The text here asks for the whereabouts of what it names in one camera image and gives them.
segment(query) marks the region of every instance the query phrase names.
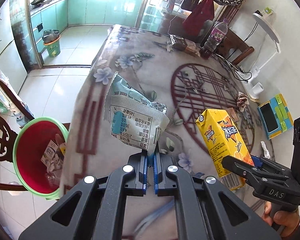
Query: human hand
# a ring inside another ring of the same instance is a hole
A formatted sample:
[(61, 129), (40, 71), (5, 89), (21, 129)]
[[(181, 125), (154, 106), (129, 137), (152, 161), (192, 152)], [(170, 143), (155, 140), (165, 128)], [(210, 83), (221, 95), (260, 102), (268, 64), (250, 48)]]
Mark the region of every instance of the human hand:
[(296, 212), (290, 213), (286, 211), (278, 211), (274, 214), (273, 219), (270, 217), (271, 211), (271, 202), (266, 202), (265, 212), (262, 215), (262, 219), (272, 226), (272, 223), (275, 222), (278, 225), (284, 225), (286, 228), (282, 231), (281, 237), (287, 237), (291, 235), (294, 230), (296, 230), (300, 223), (299, 209)]

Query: circular lattice pattern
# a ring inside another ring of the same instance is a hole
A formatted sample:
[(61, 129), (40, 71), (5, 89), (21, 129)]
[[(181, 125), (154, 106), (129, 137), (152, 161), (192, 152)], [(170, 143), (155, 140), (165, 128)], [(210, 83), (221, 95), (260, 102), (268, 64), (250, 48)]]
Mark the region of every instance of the circular lattice pattern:
[(207, 108), (226, 109), (233, 107), (239, 121), (236, 126), (251, 152), (254, 143), (254, 127), (249, 109), (245, 115), (238, 111), (229, 83), (213, 69), (200, 64), (184, 64), (177, 68), (171, 80), (171, 94), (177, 113), (194, 141), (205, 151), (208, 149), (195, 124)]

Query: barcode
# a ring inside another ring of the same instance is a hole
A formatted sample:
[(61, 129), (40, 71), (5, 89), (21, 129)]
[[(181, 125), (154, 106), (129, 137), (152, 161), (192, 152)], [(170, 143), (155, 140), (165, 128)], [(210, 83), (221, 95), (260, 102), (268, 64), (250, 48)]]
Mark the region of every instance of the barcode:
[(233, 189), (240, 186), (237, 175), (232, 172), (220, 179), (222, 184), (225, 185), (228, 189)]
[(156, 127), (155, 128), (155, 135), (154, 135), (154, 140), (153, 140), (153, 144), (157, 143), (157, 140), (160, 136), (160, 127)]

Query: white refrigerator door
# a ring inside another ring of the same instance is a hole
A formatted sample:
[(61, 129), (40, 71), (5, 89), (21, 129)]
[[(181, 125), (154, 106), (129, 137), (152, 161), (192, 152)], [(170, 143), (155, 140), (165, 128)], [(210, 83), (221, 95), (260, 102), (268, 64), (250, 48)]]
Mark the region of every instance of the white refrigerator door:
[(10, 5), (9, 0), (6, 0), (0, 8), (0, 54), (13, 40), (10, 22)]
[(10, 85), (18, 93), (27, 77), (27, 71), (14, 40), (0, 55), (0, 70), (9, 78)]

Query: light blue snack bag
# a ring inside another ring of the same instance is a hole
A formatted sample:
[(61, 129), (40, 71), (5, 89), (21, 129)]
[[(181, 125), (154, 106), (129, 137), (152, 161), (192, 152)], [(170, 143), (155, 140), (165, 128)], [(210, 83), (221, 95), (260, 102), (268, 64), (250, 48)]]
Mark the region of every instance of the light blue snack bag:
[(164, 104), (150, 102), (116, 72), (105, 102), (111, 134), (123, 143), (154, 152), (160, 134), (169, 124)]

